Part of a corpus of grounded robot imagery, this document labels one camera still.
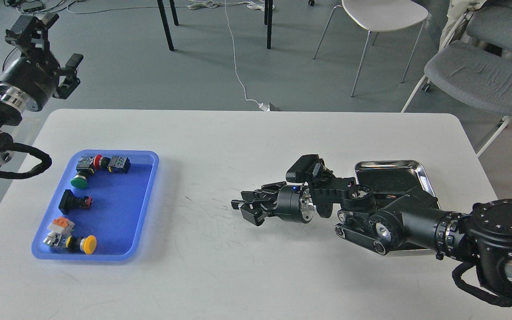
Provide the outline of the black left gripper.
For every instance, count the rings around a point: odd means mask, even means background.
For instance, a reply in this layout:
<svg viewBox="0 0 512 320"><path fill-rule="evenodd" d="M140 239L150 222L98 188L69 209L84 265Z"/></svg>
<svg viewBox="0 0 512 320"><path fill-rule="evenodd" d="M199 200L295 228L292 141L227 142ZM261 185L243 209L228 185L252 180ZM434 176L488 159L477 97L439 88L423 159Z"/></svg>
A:
<svg viewBox="0 0 512 320"><path fill-rule="evenodd" d="M60 68L50 51L48 30L58 19L59 15L51 12L41 19L22 14L10 30L5 30L5 42L14 45L25 56L14 61L0 75L0 92L9 87L21 90L34 100L35 106L30 108L34 112L41 111L52 95L67 99L80 84L77 67L84 56L74 53L65 67ZM59 85L61 76L65 79Z"/></svg>

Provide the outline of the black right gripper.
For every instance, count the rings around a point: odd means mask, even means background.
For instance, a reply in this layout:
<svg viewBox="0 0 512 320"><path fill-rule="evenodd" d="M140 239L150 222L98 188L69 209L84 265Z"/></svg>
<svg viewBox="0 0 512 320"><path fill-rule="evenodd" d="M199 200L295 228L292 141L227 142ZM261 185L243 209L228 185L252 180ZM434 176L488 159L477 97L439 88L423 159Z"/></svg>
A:
<svg viewBox="0 0 512 320"><path fill-rule="evenodd" d="M287 182L264 184L259 189L242 191L241 200L232 200L245 220L260 226L266 217L277 216L283 221L309 223L315 215L315 205L308 186L290 186Z"/></svg>

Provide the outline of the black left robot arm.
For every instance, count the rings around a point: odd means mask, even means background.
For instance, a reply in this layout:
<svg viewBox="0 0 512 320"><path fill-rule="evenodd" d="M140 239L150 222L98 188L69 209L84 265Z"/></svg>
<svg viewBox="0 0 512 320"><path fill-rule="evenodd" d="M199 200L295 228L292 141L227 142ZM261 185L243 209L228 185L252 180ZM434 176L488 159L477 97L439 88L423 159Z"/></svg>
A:
<svg viewBox="0 0 512 320"><path fill-rule="evenodd" d="M51 97L67 99L80 84L77 68L83 55L74 53L61 66L50 49L48 31L59 19L57 13L39 18L20 15L14 26L6 30L5 41L21 55L0 75L0 168L15 152L23 152L40 160L28 172L3 172L0 178L26 180L47 170L51 157L38 148L15 142L2 126L17 126L24 111L38 112Z"/></svg>

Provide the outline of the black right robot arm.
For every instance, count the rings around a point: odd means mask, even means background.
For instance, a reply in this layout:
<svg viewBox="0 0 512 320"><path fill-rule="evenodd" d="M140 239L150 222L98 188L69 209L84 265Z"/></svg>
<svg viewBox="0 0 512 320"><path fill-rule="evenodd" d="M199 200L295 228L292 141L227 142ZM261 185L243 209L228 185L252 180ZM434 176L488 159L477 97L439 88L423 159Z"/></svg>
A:
<svg viewBox="0 0 512 320"><path fill-rule="evenodd" d="M339 204L338 237L386 255L405 243L433 250L436 258L460 261L455 285L489 304L512 307L512 199L475 203L471 213L443 211L419 180L414 186L379 176L374 185L340 178L317 154L301 156L286 180L242 191L232 200L245 220L260 226L266 217L309 223L330 217Z"/></svg>

